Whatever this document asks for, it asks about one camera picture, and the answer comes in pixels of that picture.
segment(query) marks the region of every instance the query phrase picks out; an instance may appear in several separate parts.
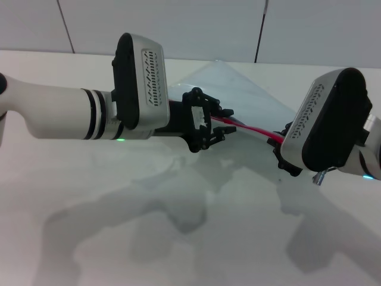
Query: silver connector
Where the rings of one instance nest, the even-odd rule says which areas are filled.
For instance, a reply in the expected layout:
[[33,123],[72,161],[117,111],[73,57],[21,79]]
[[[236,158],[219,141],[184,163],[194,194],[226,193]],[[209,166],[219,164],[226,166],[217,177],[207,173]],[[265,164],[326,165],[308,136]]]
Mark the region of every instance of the silver connector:
[[312,182],[313,182],[315,185],[320,186],[321,183],[323,182],[323,179],[324,179],[324,176],[326,175],[326,173],[327,173],[327,170],[318,172],[318,173],[312,178]]

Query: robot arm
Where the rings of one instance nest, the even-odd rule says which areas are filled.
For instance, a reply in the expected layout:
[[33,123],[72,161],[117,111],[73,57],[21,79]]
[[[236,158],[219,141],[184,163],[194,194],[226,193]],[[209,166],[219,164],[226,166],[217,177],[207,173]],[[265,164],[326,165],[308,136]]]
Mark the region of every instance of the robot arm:
[[331,71],[316,79],[295,120],[275,144],[279,166],[293,176],[318,172],[321,184],[332,167],[381,180],[381,120],[370,114],[366,83],[357,69]]
[[211,116],[227,117],[219,101],[195,88],[169,101],[161,45],[124,34],[113,60],[111,92],[21,82],[0,74],[0,139],[6,113],[20,113],[37,138],[148,139],[180,136],[191,151],[207,149],[235,128],[211,130]]

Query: white wall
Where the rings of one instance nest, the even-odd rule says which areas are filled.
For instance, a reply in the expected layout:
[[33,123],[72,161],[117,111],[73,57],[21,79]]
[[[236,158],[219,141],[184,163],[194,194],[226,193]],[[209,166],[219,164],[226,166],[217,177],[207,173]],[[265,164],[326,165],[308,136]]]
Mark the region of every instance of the white wall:
[[1,0],[0,49],[71,52],[54,0]]
[[63,0],[80,53],[113,54],[135,33],[164,47],[167,58],[253,62],[265,0]]
[[381,1],[270,0],[259,63],[381,67]]
[[[167,58],[254,62],[266,0],[60,0],[76,53],[110,54],[124,32]],[[381,1],[269,0],[259,63],[381,67]],[[2,0],[0,49],[71,52],[56,0]]]

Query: white table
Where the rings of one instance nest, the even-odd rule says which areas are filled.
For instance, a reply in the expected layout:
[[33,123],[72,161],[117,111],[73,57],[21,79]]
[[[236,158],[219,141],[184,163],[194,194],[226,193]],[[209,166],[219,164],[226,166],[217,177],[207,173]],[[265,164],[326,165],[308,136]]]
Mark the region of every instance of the white table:
[[[107,91],[111,59],[2,51],[0,72]],[[206,64],[166,61],[168,84]],[[229,65],[294,110],[334,69]],[[361,71],[379,116],[381,70]],[[271,147],[245,135],[198,154],[181,139],[37,140],[9,113],[0,285],[381,284],[381,183],[338,171],[320,189],[310,179],[278,170]]]

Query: black bracket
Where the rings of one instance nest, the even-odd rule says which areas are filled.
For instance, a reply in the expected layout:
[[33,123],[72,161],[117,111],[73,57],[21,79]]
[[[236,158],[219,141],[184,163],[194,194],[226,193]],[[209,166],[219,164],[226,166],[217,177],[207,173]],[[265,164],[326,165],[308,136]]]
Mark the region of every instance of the black bracket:
[[201,88],[193,88],[184,93],[182,102],[170,101],[169,106],[169,124],[156,129],[154,136],[179,136],[193,153],[224,141],[226,134],[237,130],[235,126],[216,127],[212,130],[211,117],[229,117],[234,111],[222,109],[220,101],[204,94]]
[[[278,134],[281,134],[282,136],[286,136],[288,130],[291,127],[292,122],[286,124],[285,129],[281,132],[275,131]],[[282,146],[280,143],[278,143],[276,140],[269,138],[267,140],[267,143],[270,144],[272,147],[274,147],[273,153],[275,157],[278,159],[278,168],[287,171],[290,173],[291,176],[297,177],[302,172],[302,169],[288,163],[280,154],[280,147]]]

